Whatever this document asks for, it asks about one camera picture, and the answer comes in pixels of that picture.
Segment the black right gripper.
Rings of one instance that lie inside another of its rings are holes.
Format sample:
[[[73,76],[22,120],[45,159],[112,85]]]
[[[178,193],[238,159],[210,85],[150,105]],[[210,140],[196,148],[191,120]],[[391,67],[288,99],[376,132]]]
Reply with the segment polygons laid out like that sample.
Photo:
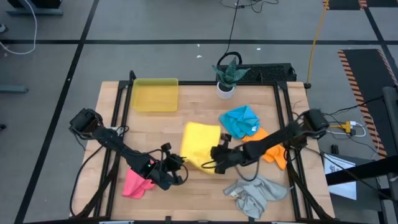
[[[239,149],[230,149],[228,147],[231,139],[232,136],[230,134],[222,134],[221,140],[223,141],[223,144],[219,144],[211,148],[211,158],[216,163],[216,174],[225,174],[226,169],[236,165],[246,166],[249,164],[243,151],[240,151]]]

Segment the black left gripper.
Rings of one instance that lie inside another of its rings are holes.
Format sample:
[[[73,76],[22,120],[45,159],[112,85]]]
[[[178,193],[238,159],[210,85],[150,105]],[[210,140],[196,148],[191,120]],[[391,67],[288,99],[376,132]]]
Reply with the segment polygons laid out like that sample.
[[[171,144],[169,142],[161,145],[161,158],[157,163],[157,170],[159,172],[159,179],[157,185],[168,190],[171,185],[183,184],[181,176],[177,175],[177,171],[181,169],[184,164],[185,157],[181,157],[178,154],[171,153]]]

